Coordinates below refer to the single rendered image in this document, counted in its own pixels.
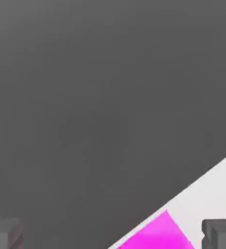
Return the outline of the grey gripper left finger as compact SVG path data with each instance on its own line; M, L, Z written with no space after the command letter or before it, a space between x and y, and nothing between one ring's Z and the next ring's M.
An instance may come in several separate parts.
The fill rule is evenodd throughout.
M0 249L24 249L21 219L0 219Z

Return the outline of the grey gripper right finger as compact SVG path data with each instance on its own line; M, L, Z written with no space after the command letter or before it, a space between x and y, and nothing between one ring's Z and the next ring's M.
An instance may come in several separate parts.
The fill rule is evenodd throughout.
M226 249L226 219L204 219L202 232L202 249Z

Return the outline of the large magenta box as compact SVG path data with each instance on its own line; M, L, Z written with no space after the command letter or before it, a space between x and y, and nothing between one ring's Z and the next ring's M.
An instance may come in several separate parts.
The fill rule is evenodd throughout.
M167 211L117 249L195 249Z

